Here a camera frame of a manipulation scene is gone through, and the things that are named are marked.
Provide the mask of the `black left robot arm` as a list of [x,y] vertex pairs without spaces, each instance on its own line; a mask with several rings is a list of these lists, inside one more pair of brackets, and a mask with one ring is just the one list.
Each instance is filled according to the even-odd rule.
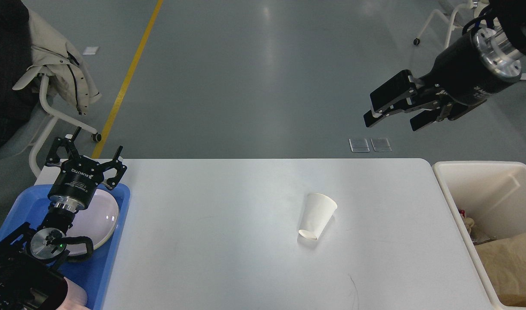
[[87,210],[99,185],[113,190],[127,167],[122,146],[109,161],[100,163],[81,155],[75,146],[80,133],[57,137],[45,165],[60,173],[47,198],[48,211],[37,228],[24,222],[0,241],[0,310],[52,310],[64,302],[68,289],[59,267],[64,262],[89,260],[95,251],[91,237],[71,237],[76,215]]

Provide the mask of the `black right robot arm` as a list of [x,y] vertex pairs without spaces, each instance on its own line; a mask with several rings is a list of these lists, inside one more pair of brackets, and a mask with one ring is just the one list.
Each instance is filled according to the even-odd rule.
[[431,71],[415,77],[403,69],[371,92],[365,126],[421,110],[413,131],[445,119],[454,121],[521,80],[526,56],[526,0],[491,0],[470,20],[462,37],[446,47]]

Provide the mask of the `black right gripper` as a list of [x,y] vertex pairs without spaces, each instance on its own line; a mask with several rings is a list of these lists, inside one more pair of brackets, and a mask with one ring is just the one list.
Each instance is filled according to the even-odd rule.
[[409,120],[414,132],[446,118],[457,120],[519,82],[522,56],[503,30],[472,30],[440,53],[421,79],[403,69],[371,92],[365,126],[418,110],[426,111]]

